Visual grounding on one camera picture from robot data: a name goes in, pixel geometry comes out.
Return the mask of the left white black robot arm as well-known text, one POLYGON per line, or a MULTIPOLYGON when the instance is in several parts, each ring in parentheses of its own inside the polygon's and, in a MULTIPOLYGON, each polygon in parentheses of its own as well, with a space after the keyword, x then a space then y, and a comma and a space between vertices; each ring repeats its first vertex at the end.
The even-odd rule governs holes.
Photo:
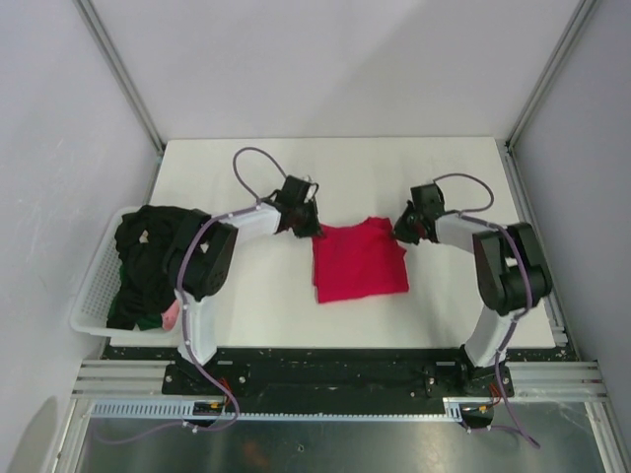
POLYGON ((186 212, 163 270, 179 303, 178 351, 189 362, 182 379, 194 392, 207 393, 218 381, 217 369, 208 364, 218 348, 213 299, 228 279, 236 248, 287 231, 297 238, 320 236, 318 191, 318 183, 289 175, 281 188, 244 209, 215 217, 198 209, 186 212))

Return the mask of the red t shirt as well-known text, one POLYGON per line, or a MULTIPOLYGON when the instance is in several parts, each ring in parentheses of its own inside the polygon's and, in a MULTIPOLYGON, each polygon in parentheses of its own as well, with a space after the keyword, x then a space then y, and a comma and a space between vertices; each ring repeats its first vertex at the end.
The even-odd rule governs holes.
POLYGON ((319 304, 409 291, 406 250, 390 219, 369 217, 348 227, 324 226, 312 239, 313 285, 319 304))

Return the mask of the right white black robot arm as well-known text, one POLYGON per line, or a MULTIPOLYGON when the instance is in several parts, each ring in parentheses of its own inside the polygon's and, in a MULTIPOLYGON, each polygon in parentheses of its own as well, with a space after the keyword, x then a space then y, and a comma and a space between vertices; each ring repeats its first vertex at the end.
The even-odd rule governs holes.
POLYGON ((483 308, 472 334, 460 347, 462 365, 455 370, 455 383, 462 393, 477 395, 505 359, 520 320, 550 295, 551 273, 531 224, 502 226, 463 210, 448 210, 435 182, 412 187, 410 193, 394 225, 395 239, 414 245, 428 240, 474 258, 483 308))

